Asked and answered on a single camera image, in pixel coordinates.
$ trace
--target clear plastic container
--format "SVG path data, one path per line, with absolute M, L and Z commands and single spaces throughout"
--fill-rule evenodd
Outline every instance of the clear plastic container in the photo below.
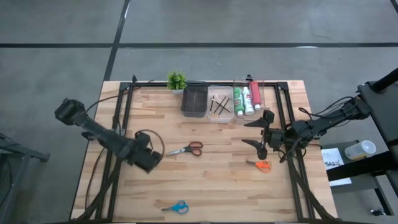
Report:
M 256 80 L 251 75 L 235 77 L 234 79 L 234 88 L 240 88 L 243 90 L 244 87 L 249 88 L 250 82 L 258 82 L 259 84 L 259 91 L 260 91 L 260 98 L 261 98 L 261 105 L 259 110 L 255 110 L 254 114 L 246 115 L 243 113 L 242 116 L 238 116 L 235 113 L 235 123 L 236 124 L 247 124 L 259 119 L 262 116 L 264 109 L 266 108 L 266 101 L 264 97 L 264 81 L 263 80 Z
M 373 142 L 365 140 L 350 146 L 344 150 L 344 153 L 348 159 L 356 160 L 366 156 L 370 156 L 376 152 L 376 146 Z
M 226 124 L 232 121 L 234 118 L 233 98 L 233 88 L 231 86 L 209 86 L 207 94 L 207 117 L 210 122 Z M 225 109 L 211 99 L 222 104 Z

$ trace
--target blue-handled scissors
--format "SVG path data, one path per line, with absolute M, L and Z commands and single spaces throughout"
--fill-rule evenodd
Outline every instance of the blue-handled scissors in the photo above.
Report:
M 189 207 L 184 200 L 181 200 L 170 208 L 162 208 L 162 211 L 175 211 L 179 214 L 185 214 L 189 211 Z

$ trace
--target orange-handled scissors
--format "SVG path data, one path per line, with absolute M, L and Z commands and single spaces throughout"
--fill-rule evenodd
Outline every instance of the orange-handled scissors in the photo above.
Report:
M 271 165 L 267 162 L 267 161 L 262 161 L 262 162 L 251 162 L 251 161 L 247 161 L 246 162 L 248 164 L 254 165 L 256 167 L 258 167 L 261 171 L 263 172 L 269 172 L 271 171 Z

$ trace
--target black plastic bin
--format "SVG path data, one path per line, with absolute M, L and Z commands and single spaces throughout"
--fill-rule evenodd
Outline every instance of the black plastic bin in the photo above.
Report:
M 207 82 L 187 81 L 186 84 L 182 96 L 182 113 L 186 117 L 204 117 L 207 110 Z

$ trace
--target potted plant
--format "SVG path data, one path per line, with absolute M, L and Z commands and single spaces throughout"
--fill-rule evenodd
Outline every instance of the potted plant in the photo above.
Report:
M 185 75 L 181 71 L 169 72 L 167 74 L 169 81 L 167 82 L 167 88 L 172 90 L 174 94 L 182 94 L 185 84 Z

